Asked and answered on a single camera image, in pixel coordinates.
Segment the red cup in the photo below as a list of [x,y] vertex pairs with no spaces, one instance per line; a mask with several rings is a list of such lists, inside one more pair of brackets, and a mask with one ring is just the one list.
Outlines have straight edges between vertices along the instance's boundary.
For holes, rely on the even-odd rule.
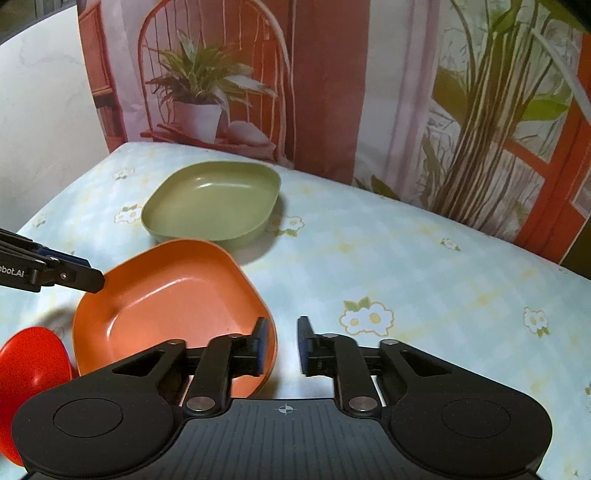
[[61,340],[44,327],[14,335],[0,350],[0,452],[22,466],[12,441],[12,419],[29,398],[77,377]]

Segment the metal pivot screw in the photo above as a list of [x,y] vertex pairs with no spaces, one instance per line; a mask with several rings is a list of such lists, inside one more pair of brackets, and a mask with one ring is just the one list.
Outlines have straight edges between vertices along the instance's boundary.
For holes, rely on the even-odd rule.
[[378,402],[371,397],[353,397],[349,400],[349,407],[355,411],[371,411],[378,406]]
[[216,402],[209,397],[193,397],[187,400],[186,405],[193,411],[208,411],[216,406]]

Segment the white wall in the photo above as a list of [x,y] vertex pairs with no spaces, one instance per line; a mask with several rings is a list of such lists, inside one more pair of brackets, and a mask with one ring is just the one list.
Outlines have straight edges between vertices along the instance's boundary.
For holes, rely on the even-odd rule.
[[0,45],[0,227],[18,230],[108,155],[75,7]]

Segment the orange bowl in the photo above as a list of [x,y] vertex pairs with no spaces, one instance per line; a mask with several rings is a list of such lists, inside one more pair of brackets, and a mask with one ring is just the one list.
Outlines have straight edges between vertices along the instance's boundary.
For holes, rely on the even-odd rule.
[[103,290],[82,297],[72,327],[78,370],[87,374],[173,338],[193,348],[228,333],[250,334],[259,317],[269,320],[264,373],[235,378],[235,398],[254,394],[271,375],[277,357],[271,313],[221,247],[166,242],[110,270]]

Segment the tablecloth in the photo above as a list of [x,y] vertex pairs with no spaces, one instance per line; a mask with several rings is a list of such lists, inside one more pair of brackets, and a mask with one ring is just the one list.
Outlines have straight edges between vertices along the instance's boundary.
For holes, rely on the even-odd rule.
[[[152,246],[139,219],[172,173],[244,160],[183,145],[129,143],[71,184],[20,234],[110,270]],[[270,308],[279,352],[260,395],[332,395],[300,374],[296,321],[377,346],[396,338],[521,390],[553,422],[545,480],[591,478],[591,281],[509,243],[370,192],[275,168],[281,194],[265,233],[234,256]],[[53,329],[73,358],[81,292],[0,288],[0,339]],[[0,462],[0,478],[22,469]]]

